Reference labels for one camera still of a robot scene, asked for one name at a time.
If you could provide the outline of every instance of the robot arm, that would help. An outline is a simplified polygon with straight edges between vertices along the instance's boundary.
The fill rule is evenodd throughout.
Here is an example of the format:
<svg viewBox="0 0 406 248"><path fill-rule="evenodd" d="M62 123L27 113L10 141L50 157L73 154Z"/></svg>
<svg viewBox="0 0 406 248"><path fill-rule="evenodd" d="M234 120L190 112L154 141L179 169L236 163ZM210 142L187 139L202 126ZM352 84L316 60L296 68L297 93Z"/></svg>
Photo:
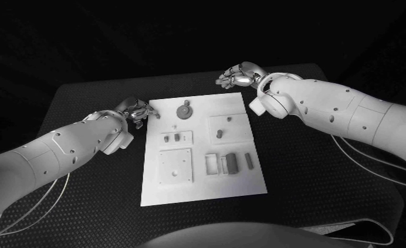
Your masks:
<svg viewBox="0 0 406 248"><path fill-rule="evenodd" d="M364 142L406 160L406 106L339 84L267 73L249 62L229 68L215 83L225 89L234 85L257 89L249 103L257 115L264 111L278 119L294 115L316 130Z"/></svg>
<svg viewBox="0 0 406 248"><path fill-rule="evenodd" d="M0 215L10 204L40 186L65 176L92 158L96 151L111 154L132 140L127 117L135 128L156 110L132 97L114 110L93 112L73 124L0 154Z"/></svg>

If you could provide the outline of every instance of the white board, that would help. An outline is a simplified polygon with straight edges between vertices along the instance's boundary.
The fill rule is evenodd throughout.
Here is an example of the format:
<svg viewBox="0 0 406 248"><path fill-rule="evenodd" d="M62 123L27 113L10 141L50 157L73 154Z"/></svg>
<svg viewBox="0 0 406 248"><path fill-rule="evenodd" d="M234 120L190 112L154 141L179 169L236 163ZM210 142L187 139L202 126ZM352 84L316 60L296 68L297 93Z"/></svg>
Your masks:
<svg viewBox="0 0 406 248"><path fill-rule="evenodd" d="M182 120L176 116L176 109L183 105L184 100L190 102L192 116ZM156 119L154 116L150 116L147 119L140 205L151 206L267 193L241 93L166 98L161 100L150 100L148 103L157 110L160 119ZM222 116L216 119L222 118L223 120L213 120L212 117L216 116ZM239 129L229 129L232 125L239 125ZM216 134L216 130L213 134L210 128L228 130L228 132L223 132L223 138L226 138L226 133L232 134L223 144L210 143ZM177 133L180 134L179 141L169 143ZM182 178L179 182L176 182L180 171L184 171L176 170L179 169L176 166L184 163L182 161L183 157L180 159L180 154L176 154L179 158L171 157L171 167L161 170L158 164L160 154L171 150L174 150L173 153L183 153L177 150L189 150L192 181L186 182L186 178ZM251 163L254 165L252 169L248 169L245 161L244 154L247 152L249 153ZM225 157L228 153L235 153L238 173L223 175L221 157ZM206 174L208 154L215 154L218 166L216 175ZM171 179L160 184L163 177Z"/></svg>

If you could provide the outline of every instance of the table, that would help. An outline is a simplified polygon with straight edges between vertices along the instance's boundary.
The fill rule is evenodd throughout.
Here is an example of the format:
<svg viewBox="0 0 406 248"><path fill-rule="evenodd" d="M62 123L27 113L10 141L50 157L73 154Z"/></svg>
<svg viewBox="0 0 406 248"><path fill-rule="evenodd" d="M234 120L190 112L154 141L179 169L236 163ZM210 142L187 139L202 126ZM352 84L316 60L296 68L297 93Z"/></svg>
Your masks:
<svg viewBox="0 0 406 248"><path fill-rule="evenodd" d="M304 79L326 80L309 64L273 66ZM157 98L241 92L268 194L140 207L145 127L128 123L132 142L111 155L98 152L72 172L65 195L53 211L24 232L0 237L0 247L134 247L186 227L218 222L264 222L290 227L342 223L353 226L329 234L339 239L385 244L392 241L403 199L392 184L362 170L339 152L330 136L303 125L296 116L283 120L248 108L252 88L223 90L215 85L222 71L65 84L56 91L37 136L72 124L93 111L114 108L134 95ZM372 148L353 146L364 152ZM353 154L369 169L377 162ZM43 201L18 227L28 225L50 207L62 189ZM4 211L2 226L30 209L49 185Z"/></svg>

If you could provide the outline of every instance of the black background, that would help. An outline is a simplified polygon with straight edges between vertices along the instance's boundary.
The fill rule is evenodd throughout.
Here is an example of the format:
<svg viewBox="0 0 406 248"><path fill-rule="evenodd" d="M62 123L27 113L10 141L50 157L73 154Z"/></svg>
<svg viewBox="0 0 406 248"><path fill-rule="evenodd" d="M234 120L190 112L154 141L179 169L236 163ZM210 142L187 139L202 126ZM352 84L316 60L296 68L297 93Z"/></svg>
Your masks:
<svg viewBox="0 0 406 248"><path fill-rule="evenodd" d="M242 61L316 63L329 81L406 104L404 10L406 0L1 0L0 150L34 139L62 84Z"/></svg>

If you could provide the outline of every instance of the dark table surface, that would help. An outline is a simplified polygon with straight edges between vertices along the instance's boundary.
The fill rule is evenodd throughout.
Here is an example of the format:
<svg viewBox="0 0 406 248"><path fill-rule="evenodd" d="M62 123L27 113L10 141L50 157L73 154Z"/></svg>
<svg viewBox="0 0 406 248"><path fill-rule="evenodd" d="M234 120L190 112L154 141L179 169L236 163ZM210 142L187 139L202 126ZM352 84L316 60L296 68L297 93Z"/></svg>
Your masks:
<svg viewBox="0 0 406 248"><path fill-rule="evenodd" d="M309 64L265 67L304 79L326 80ZM50 214L21 233L0 237L0 247L134 247L160 235L216 222L264 222L291 227L339 223L355 226L330 237L372 243L391 242L403 210L392 184L362 170L339 152L329 135L303 125L294 116L283 120L248 108L255 97L249 87L223 90L215 85L222 71L65 84L57 89L37 136L82 120L93 111L114 108L134 95L158 98L241 92L264 175L265 195L241 196L140 207L145 127L128 123L132 141L111 155L98 152L70 174L65 195ZM364 152L372 148L358 142ZM377 162L353 159L378 173ZM57 198L56 189L15 228L27 226ZM31 192L4 211L1 225L30 209L49 185Z"/></svg>

